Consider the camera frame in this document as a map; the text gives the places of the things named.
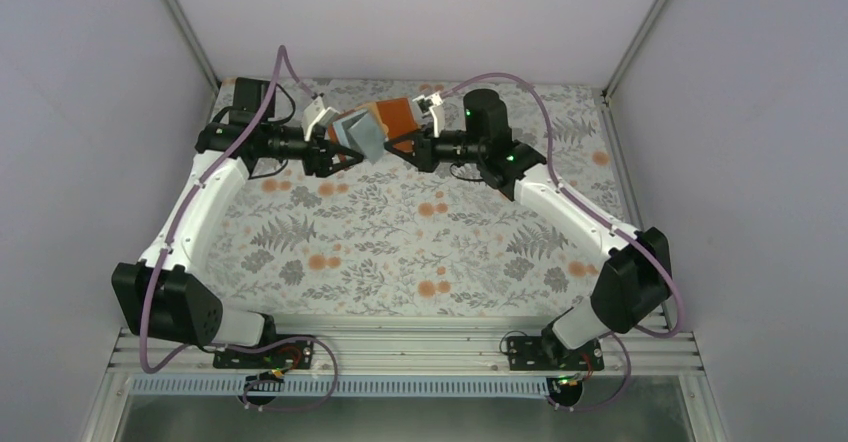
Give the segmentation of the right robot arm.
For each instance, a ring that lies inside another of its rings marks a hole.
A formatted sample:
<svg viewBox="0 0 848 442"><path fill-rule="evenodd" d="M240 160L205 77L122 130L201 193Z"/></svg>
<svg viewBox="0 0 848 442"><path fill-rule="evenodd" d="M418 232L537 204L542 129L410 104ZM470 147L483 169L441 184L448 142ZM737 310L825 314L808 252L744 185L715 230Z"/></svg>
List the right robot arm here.
<svg viewBox="0 0 848 442"><path fill-rule="evenodd" d="M462 130L440 127L439 94L415 99L433 122L387 141L385 149L421 172L442 162L472 163L482 181L550 222L600 266L590 296L541 331L541 353L555 369L578 359L580 348L608 333L624 334L672 297L670 250L656 228L640 231L561 185L548 159L518 141L498 93L475 89L463 98Z"/></svg>

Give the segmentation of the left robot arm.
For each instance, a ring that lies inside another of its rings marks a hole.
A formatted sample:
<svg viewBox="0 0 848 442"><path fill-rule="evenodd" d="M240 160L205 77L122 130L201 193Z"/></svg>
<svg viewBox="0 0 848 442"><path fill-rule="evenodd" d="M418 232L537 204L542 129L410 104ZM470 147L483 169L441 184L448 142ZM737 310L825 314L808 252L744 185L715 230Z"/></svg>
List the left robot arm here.
<svg viewBox="0 0 848 442"><path fill-rule="evenodd" d="M300 124L275 116L275 87L239 78L230 105L200 132L186 185L154 242L135 263L120 263L111 283L130 331L188 346L238 345L255 367L278 353L271 318L224 306L207 286L212 237L261 159L299 161L326 178L362 162L326 134L339 115L315 96Z"/></svg>

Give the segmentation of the brown leather card holder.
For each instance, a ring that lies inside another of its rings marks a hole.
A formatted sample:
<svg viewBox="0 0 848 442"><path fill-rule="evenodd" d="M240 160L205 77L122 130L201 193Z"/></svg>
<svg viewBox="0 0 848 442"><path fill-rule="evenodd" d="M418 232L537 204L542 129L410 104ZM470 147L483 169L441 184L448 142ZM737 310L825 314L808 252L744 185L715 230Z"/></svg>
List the brown leather card holder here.
<svg viewBox="0 0 848 442"><path fill-rule="evenodd" d="M382 128L386 132L388 140L419 128L418 120L413 114L409 99L396 98L389 100L374 101L361 104L355 107L354 109L351 109L347 112L342 113L340 116L337 116L330 123L327 130L329 138L333 142L338 143L336 134L331 127L332 123L337 118L359 109L370 109L376 115L378 122L382 125Z"/></svg>

